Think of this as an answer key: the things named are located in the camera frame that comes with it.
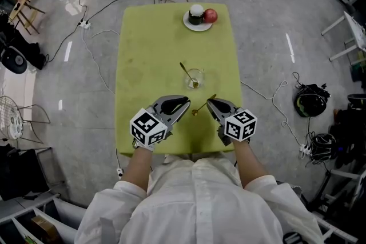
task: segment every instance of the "green tablecloth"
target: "green tablecloth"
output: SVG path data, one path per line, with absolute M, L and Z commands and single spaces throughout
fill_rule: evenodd
M 217 98 L 241 106 L 240 77 L 236 47 L 225 5 L 201 3 L 213 8 L 218 20 L 204 32 L 189 30 L 183 15 L 192 3 L 170 3 L 128 7 L 125 10 L 116 73 L 116 147 L 120 153 L 133 152 L 129 121 L 142 107 L 163 95 L 186 95 L 191 106 L 173 126 L 173 135 L 157 144 L 155 153 L 184 154 L 228 151 L 217 136 L 219 126 L 203 107 L 198 116 L 191 111 L 217 94 Z M 187 70 L 204 72 L 204 85 L 188 89 Z

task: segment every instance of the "gray floor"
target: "gray floor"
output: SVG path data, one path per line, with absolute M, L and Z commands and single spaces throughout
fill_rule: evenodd
M 82 0 L 91 16 L 112 0 Z M 332 97 L 326 111 L 311 119 L 311 130 L 327 132 L 332 123 L 334 108 L 345 108 L 347 94 L 361 92 L 359 83 L 353 83 L 346 56 L 329 61 L 329 57 L 344 49 L 343 41 L 350 37 L 345 24 L 328 33 L 320 31 L 341 16 L 343 6 L 337 0 L 190 0 L 191 2 L 225 3 L 230 12 L 234 38 L 237 44 L 241 79 L 267 97 L 278 85 L 282 88 L 276 103 L 287 115 L 289 124 L 301 142 L 308 120 L 301 118 L 292 105 L 295 79 L 301 82 L 327 84 Z M 120 31 L 122 16 L 128 6 L 151 4 L 152 0 L 120 0 L 93 18 L 86 42 L 101 67 L 101 74 L 114 90 L 118 36 L 102 30 Z M 61 40 L 72 32 L 82 17 L 78 0 L 34 0 L 34 6 L 47 11 L 39 18 L 40 35 L 23 35 L 29 41 L 40 43 L 44 52 L 54 55 Z M 286 33 L 291 39 L 295 63 L 292 62 Z M 72 41 L 68 62 L 64 62 L 67 43 Z M 114 95 L 106 90 L 98 69 L 85 49 L 78 30 L 62 45 L 54 62 L 42 71 L 31 71 L 25 78 L 25 94 L 31 96 L 24 103 L 38 103 L 48 112 L 50 125 L 34 125 L 45 145 L 53 147 L 52 154 L 43 154 L 42 160 L 49 178 L 64 177 L 67 190 L 63 196 L 87 205 L 98 190 L 111 187 L 118 179 L 114 153 Z M 5 93 L 12 84 L 8 81 Z M 299 147 L 289 129 L 281 127 L 284 117 L 271 101 L 242 86 L 242 105 L 258 116 L 257 133 L 251 140 L 254 152 L 278 180 L 300 185 L 307 197 L 312 197 L 323 179 L 322 166 L 308 165 L 300 160 Z M 33 111 L 33 118 L 41 116 Z M 20 140 L 20 147 L 39 145 Z M 233 154 L 227 154 L 235 160 Z M 122 166 L 128 159 L 120 156 Z M 156 166 L 162 156 L 154 158 Z

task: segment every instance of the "glass cup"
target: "glass cup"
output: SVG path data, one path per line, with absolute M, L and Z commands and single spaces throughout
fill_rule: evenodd
M 187 74 L 185 74 L 184 84 L 186 84 L 187 88 L 199 89 L 200 87 L 202 87 L 202 85 L 204 84 L 204 73 L 201 70 L 195 68 L 188 70 L 188 73 L 190 77 L 192 77 L 192 80 L 194 82 L 198 82 L 198 86 L 194 87 L 192 80 L 189 78 Z

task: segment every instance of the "white plate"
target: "white plate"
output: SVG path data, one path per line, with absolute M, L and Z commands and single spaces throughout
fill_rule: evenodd
M 203 22 L 202 24 L 197 26 L 191 24 L 188 20 L 188 11 L 183 16 L 183 23 L 187 28 L 189 28 L 192 31 L 207 31 L 212 26 L 212 23 L 206 23 L 206 22 Z

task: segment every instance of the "black and white marker cube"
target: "black and white marker cube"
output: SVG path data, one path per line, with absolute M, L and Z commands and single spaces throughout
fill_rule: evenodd
M 244 141 L 256 132 L 257 117 L 249 110 L 227 117 L 225 119 L 225 135 Z
M 150 146 L 165 138 L 167 126 L 145 109 L 130 120 L 130 134 L 144 146 Z

